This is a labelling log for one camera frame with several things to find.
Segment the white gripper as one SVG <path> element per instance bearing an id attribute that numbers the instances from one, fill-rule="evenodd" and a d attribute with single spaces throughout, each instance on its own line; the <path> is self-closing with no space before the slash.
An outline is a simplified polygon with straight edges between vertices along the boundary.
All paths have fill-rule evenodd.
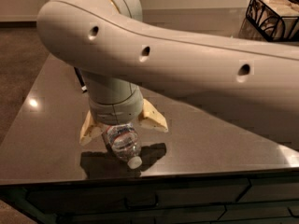
<path id="1" fill-rule="evenodd" d="M 119 104 L 102 105 L 92 99 L 89 100 L 90 111 L 81 127 L 79 143 L 86 146 L 93 139 L 99 137 L 107 125 L 129 123 L 137 118 L 142 128 L 162 133 L 168 132 L 166 118 L 147 99 L 143 99 L 140 90 L 136 90 L 125 101 Z"/>

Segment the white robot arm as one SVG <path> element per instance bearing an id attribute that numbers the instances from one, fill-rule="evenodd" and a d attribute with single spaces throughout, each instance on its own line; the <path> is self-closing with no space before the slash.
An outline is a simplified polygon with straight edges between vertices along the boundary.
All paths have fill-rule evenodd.
<path id="1" fill-rule="evenodd" d="M 296 47 L 151 26 L 139 0 L 50 0 L 37 31 L 50 53 L 81 71 L 104 123 L 136 117 L 141 107 L 125 102 L 144 87 L 298 147 Z"/>

